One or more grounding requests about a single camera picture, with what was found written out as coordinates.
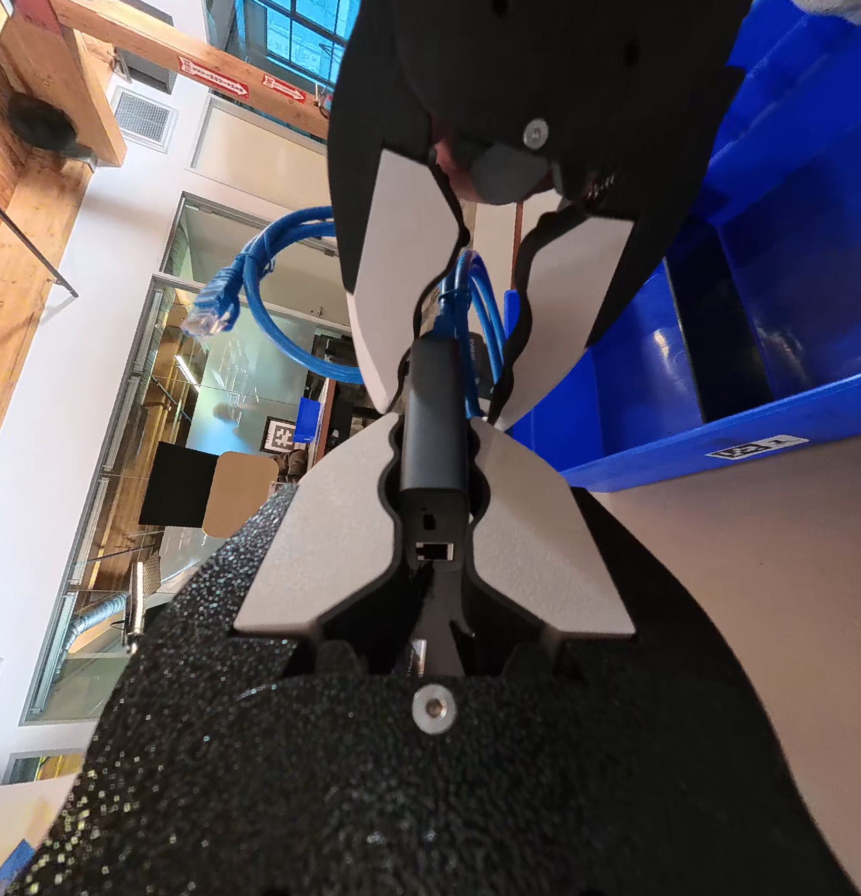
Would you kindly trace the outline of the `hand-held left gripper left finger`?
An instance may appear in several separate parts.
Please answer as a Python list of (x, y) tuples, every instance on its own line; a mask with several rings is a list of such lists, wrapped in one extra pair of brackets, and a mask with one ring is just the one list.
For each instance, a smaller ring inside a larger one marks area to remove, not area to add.
[(235, 633), (349, 644), (371, 673), (407, 647), (402, 523), (385, 489), (402, 417), (388, 413), (301, 479), (235, 618)]

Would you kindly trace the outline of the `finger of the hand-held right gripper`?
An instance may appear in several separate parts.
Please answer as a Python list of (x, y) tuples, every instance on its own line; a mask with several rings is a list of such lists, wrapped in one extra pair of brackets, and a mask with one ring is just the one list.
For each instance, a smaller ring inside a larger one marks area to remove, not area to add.
[(518, 318), (493, 391), (492, 426), (512, 427), (581, 359), (635, 225), (563, 202), (528, 231), (514, 266)]
[(400, 392), (401, 365), (425, 297), (452, 268), (468, 231), (447, 177), (389, 149), (378, 175), (353, 288), (350, 328), (361, 378), (375, 409)]

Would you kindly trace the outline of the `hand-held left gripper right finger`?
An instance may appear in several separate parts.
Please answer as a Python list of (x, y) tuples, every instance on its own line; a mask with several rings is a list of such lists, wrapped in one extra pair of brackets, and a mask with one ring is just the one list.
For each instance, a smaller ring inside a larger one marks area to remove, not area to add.
[(481, 419), (470, 422), (480, 489), (464, 561), (464, 672), (502, 674), (527, 645), (555, 665), (578, 640), (637, 629), (568, 482)]

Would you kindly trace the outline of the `black ethernet adapter box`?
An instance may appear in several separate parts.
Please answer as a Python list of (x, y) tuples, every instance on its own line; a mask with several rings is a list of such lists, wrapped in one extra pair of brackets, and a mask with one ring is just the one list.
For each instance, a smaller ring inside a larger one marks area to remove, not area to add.
[(409, 358), (399, 514), (410, 566), (459, 570), (469, 520), (469, 461), (458, 342), (425, 335)]

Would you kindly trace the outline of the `blue plastic bin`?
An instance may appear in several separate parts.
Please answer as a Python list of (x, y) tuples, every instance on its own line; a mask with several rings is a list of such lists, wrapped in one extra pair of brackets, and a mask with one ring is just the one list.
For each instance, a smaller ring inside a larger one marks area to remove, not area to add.
[(745, 80), (688, 217), (719, 233), (775, 400), (702, 421), (663, 260), (511, 429), (573, 487), (612, 493), (861, 435), (861, 24), (753, 2), (729, 62)]

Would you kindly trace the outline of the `black bin divider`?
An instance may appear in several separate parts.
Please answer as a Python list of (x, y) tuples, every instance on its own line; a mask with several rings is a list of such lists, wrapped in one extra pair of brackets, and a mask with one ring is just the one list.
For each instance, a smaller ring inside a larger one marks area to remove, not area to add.
[(664, 268), (702, 421), (773, 402), (763, 354), (716, 228), (688, 217)]

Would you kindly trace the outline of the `wooden beam red signs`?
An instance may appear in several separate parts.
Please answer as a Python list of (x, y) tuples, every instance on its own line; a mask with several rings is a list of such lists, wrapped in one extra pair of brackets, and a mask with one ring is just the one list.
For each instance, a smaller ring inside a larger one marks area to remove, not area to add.
[(204, 84), (315, 139), (327, 139), (328, 121), (313, 98), (204, 40), (123, 2), (55, 1), (52, 6), (69, 28)]

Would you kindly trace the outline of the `black dome fixture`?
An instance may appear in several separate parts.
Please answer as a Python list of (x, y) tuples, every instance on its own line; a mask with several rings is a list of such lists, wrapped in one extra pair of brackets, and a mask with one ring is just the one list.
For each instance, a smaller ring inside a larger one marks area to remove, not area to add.
[(38, 150), (85, 162), (91, 168), (97, 165), (96, 154), (78, 142), (78, 132), (67, 115), (42, 99), (13, 92), (7, 121), (20, 140)]

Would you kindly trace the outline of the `tan sheet holder board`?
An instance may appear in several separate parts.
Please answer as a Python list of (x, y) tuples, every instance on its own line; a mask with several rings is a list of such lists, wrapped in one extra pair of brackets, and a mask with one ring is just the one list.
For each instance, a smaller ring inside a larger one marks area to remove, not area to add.
[(0, 786), (0, 894), (29, 864), (76, 778), (66, 775)]

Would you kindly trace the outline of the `white wall vent grille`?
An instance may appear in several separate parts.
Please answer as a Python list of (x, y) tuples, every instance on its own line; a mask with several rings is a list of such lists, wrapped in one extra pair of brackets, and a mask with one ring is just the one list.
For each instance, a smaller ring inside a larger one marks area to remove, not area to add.
[(150, 150), (168, 153), (177, 109), (123, 86), (115, 88), (111, 109), (124, 137)]

